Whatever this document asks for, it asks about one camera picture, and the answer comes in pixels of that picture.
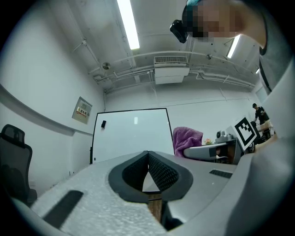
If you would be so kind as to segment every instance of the black office chair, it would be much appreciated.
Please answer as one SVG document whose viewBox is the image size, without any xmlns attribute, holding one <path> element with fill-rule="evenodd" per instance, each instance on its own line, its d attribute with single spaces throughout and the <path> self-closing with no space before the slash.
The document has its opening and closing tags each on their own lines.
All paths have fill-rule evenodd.
<svg viewBox="0 0 295 236">
<path fill-rule="evenodd" d="M 30 206 L 37 192 L 28 181 L 32 148 L 24 143 L 24 132 L 7 124 L 0 133 L 0 176 L 11 197 Z"/>
<path fill-rule="evenodd" d="M 266 138 L 265 138 L 265 136 L 262 136 L 262 137 L 260 136 L 260 133 L 258 132 L 258 130 L 256 128 L 256 123 L 254 121 L 251 121 L 251 125 L 257 135 L 257 137 L 254 139 L 254 144 L 256 145 L 256 144 L 261 144 L 261 143 L 265 142 Z"/>
</svg>

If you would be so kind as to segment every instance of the ceiling vent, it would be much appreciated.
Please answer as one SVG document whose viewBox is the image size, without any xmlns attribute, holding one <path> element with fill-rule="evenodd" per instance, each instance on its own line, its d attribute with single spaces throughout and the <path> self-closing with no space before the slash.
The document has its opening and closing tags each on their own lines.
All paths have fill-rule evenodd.
<svg viewBox="0 0 295 236">
<path fill-rule="evenodd" d="M 187 57 L 154 57 L 153 62 L 156 84 L 181 83 L 183 78 L 189 74 Z"/>
</svg>

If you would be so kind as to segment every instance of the purple towel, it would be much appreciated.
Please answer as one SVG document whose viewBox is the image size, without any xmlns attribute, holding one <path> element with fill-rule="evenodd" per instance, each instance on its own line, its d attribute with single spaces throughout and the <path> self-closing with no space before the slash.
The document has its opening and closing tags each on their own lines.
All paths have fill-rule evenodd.
<svg viewBox="0 0 295 236">
<path fill-rule="evenodd" d="M 202 146 L 203 133 L 188 127 L 177 127 L 173 131 L 174 154 L 183 156 L 183 150 L 191 147 Z"/>
</svg>

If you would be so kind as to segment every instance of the fluorescent light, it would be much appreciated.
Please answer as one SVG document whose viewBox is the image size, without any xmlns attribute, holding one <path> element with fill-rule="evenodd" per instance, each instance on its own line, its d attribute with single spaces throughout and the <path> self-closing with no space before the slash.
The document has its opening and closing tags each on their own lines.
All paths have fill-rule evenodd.
<svg viewBox="0 0 295 236">
<path fill-rule="evenodd" d="M 139 41 L 130 0 L 117 0 L 130 49 L 139 48 Z"/>
<path fill-rule="evenodd" d="M 227 57 L 228 57 L 228 58 L 231 58 L 231 57 L 232 57 L 232 54 L 234 54 L 234 51 L 235 51 L 235 49 L 236 49 L 236 46 L 237 46 L 237 44 L 238 44 L 238 42 L 239 42 L 240 37 L 241 37 L 241 35 L 238 35 L 238 36 L 235 37 L 234 42 L 233 42 L 232 45 L 231 45 L 231 48 L 230 48 L 229 54 L 227 54 Z"/>
</svg>

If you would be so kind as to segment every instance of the black camera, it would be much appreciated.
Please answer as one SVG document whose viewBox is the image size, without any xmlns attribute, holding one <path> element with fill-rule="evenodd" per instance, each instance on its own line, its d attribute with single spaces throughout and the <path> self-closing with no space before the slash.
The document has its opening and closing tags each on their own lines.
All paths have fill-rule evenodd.
<svg viewBox="0 0 295 236">
<path fill-rule="evenodd" d="M 188 33 L 181 20 L 173 21 L 172 25 L 170 26 L 170 31 L 181 43 L 185 43 L 187 41 Z"/>
</svg>

